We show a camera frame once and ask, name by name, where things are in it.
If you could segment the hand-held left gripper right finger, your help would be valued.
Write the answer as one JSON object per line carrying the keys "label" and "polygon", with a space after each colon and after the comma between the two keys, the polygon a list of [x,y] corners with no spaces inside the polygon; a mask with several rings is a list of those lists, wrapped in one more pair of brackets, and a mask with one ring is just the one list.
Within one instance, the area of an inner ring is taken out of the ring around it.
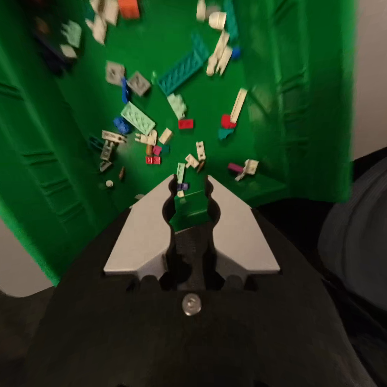
{"label": "hand-held left gripper right finger", "polygon": [[252,208],[214,177],[207,176],[207,213],[212,221],[211,268],[223,280],[272,275],[280,266]]}

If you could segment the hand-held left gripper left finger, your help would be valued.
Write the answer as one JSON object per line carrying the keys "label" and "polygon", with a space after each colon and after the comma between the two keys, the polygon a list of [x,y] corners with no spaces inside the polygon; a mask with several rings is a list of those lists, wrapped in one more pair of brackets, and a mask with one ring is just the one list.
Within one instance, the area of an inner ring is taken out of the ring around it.
{"label": "hand-held left gripper left finger", "polygon": [[104,266],[104,274],[135,275],[158,280],[167,272],[172,247],[170,219],[175,213],[177,176],[170,175],[131,208]]}

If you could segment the pile of lego pieces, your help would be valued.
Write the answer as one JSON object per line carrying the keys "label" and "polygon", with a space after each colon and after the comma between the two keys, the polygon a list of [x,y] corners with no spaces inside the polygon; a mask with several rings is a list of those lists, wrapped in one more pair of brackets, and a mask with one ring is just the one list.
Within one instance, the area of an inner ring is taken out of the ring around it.
{"label": "pile of lego pieces", "polygon": [[208,65],[223,31],[197,21],[198,1],[48,1],[39,16],[50,42],[76,52],[59,80],[81,129],[123,136],[114,157],[133,193],[147,193],[175,173],[189,199],[218,180],[246,202],[262,193],[263,176],[236,181],[230,164],[257,159],[241,60],[227,45],[225,71]]}

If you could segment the stack of green storage bins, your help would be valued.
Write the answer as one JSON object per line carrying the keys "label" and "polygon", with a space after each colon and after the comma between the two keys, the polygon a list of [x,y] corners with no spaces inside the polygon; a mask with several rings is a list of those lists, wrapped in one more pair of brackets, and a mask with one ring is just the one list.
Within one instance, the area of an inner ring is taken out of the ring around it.
{"label": "stack of green storage bins", "polygon": [[[95,41],[89,1],[1,1],[1,220],[52,284],[81,250],[147,194],[203,141],[200,173],[176,198],[176,231],[206,222],[204,174],[252,207],[288,197],[345,201],[350,194],[354,68],[353,1],[232,1],[241,49],[223,75],[207,60],[178,89],[194,127],[180,130],[158,81],[194,43],[209,55],[220,32],[196,20],[197,1],[138,1],[140,18],[120,17]],[[169,128],[170,151],[146,164],[145,146],[114,146],[99,171],[89,138],[115,131],[124,108],[106,65],[151,83],[130,102]]]}

